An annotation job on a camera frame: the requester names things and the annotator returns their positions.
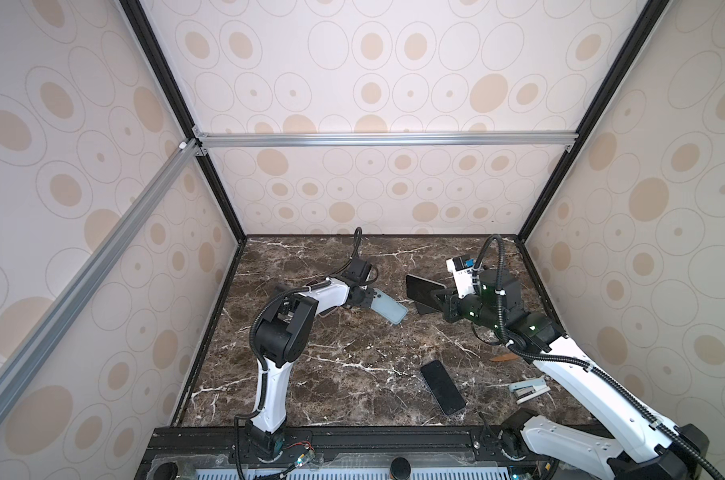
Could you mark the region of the light blue phone case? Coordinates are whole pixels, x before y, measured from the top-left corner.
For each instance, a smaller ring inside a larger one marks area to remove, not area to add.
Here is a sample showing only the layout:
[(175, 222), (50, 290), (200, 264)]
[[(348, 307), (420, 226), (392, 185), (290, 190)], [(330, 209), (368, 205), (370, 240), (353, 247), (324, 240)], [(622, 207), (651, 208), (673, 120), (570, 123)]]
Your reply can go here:
[(377, 289), (373, 290), (370, 309), (393, 325), (400, 324), (408, 314), (406, 306)]

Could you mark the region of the black phone case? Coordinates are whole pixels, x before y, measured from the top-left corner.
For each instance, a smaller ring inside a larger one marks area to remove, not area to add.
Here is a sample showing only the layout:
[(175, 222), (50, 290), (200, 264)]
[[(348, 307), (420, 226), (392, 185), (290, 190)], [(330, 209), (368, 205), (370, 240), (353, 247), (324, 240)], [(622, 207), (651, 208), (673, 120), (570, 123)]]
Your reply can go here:
[(416, 312), (419, 315), (428, 315), (428, 314), (442, 314), (442, 309), (438, 305), (433, 304), (424, 304), (421, 302), (414, 302)]

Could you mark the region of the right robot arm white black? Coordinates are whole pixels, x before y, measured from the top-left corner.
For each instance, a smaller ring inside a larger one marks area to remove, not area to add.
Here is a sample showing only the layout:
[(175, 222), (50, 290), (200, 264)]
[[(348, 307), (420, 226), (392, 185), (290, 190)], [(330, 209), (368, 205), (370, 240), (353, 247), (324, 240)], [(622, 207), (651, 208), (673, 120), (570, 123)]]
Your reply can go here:
[(600, 437), (521, 408), (500, 427), (498, 441), (512, 461), (547, 456), (598, 479), (722, 478), (706, 458), (708, 437), (679, 426), (602, 370), (554, 320), (522, 305), (517, 279), (505, 267), (498, 234), (478, 254), (447, 260), (454, 286), (433, 294), (446, 321), (489, 329), (496, 342), (553, 379), (608, 431)]

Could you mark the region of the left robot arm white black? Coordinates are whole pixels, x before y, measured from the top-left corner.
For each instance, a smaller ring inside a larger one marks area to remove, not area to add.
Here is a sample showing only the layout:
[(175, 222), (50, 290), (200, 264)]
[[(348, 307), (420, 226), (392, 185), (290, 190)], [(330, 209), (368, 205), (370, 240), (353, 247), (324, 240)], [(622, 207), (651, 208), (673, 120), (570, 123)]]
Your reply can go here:
[(261, 460), (282, 454), (286, 399), (292, 366), (306, 350), (314, 320), (338, 308), (372, 308), (376, 298), (369, 278), (373, 265), (360, 257), (362, 228), (354, 230), (352, 254), (340, 269), (324, 279), (274, 295), (256, 315), (250, 328), (250, 350), (258, 362), (254, 409), (238, 415), (250, 446)]

